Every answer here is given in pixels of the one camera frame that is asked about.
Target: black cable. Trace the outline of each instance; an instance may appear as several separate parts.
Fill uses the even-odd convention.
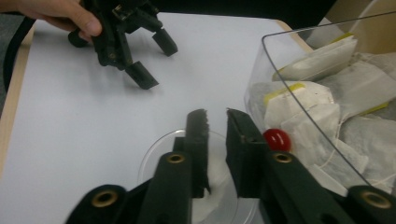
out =
[[[3,80],[6,91],[8,91],[9,83],[11,82],[12,72],[14,71],[14,64],[17,57],[18,49],[20,48],[23,39],[29,33],[34,23],[34,19],[25,17],[20,27],[18,27],[17,31],[15,32],[15,35],[12,36],[8,44],[3,66]]]

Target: human hand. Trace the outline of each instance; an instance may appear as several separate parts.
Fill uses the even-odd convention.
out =
[[[102,32],[102,25],[93,14],[82,7],[80,0],[9,0],[8,8],[13,8],[27,17],[64,29],[81,30],[79,36],[90,40]]]

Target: white packet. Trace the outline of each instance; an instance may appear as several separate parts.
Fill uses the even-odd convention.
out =
[[[354,61],[361,60],[377,66],[388,76],[396,79],[396,52],[386,54],[356,53]]]
[[[329,88],[314,82],[287,82],[304,108],[333,103]],[[250,89],[249,110],[259,130],[279,128],[302,109],[282,82],[256,83]]]
[[[339,128],[339,105],[314,105],[306,111],[328,139],[334,142]],[[285,120],[281,123],[280,128],[289,135],[292,153],[305,167],[309,168],[313,164],[321,165],[330,157],[333,150],[332,145],[314,126],[305,112],[300,112]]]
[[[334,101],[341,106],[342,120],[369,111],[396,97],[396,80],[365,62],[353,63],[318,83],[332,91]]]
[[[349,119],[340,131],[341,140],[369,158],[363,176],[388,193],[396,179],[395,133],[396,121],[374,115]]]
[[[315,81],[335,74],[347,67],[358,41],[351,37],[341,39],[323,48],[309,52],[304,58],[279,70],[285,80]],[[273,80],[279,80],[275,74]]]
[[[332,151],[329,159],[321,164],[319,168],[346,188],[365,185],[363,179],[356,172],[360,174],[364,172],[369,158],[361,155],[355,148],[340,140],[336,141],[335,146],[356,171],[351,168],[335,149]]]
[[[329,189],[343,197],[347,196],[347,189],[317,165],[312,165],[308,171],[323,188]]]

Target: petri dish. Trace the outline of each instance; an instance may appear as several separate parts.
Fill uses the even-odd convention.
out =
[[[141,184],[153,177],[162,154],[173,149],[175,137],[183,137],[184,130],[176,130],[157,140],[146,153],[138,175]],[[212,193],[202,199],[192,199],[192,224],[248,224],[258,207],[257,199],[238,199],[233,179],[225,161],[225,137],[209,132],[208,178]]]

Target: screw hole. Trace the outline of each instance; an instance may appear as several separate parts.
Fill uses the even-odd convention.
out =
[[[171,163],[179,163],[179,162],[183,162],[185,160],[184,156],[178,155],[178,154],[171,155],[167,159]]]
[[[366,201],[371,206],[374,206],[377,208],[384,208],[384,209],[391,207],[390,201],[378,193],[371,192],[371,191],[364,191],[361,194],[361,197],[363,198],[364,201]]]
[[[104,190],[97,193],[92,199],[94,207],[107,207],[118,199],[118,194],[114,190]]]
[[[288,163],[288,162],[292,161],[291,156],[286,155],[286,154],[282,154],[282,153],[274,154],[274,158],[275,158],[276,161],[283,162],[283,163]]]

